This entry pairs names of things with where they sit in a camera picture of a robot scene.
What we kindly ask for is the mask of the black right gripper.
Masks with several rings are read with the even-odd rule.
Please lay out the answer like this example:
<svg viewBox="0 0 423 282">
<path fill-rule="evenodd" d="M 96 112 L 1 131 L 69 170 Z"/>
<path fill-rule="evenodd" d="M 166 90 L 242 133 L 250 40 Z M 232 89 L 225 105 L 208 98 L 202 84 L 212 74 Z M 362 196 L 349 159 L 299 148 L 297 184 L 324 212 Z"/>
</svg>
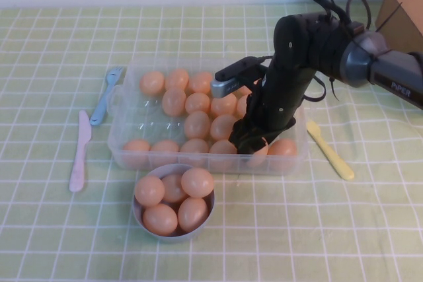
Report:
<svg viewBox="0 0 423 282">
<path fill-rule="evenodd" d="M 271 61 L 264 78 L 247 98 L 246 119 L 233 125 L 230 142 L 237 153 L 253 155 L 262 149 L 262 138 L 271 145 L 288 129 L 312 79 L 311 68 L 289 68 Z"/>
</svg>

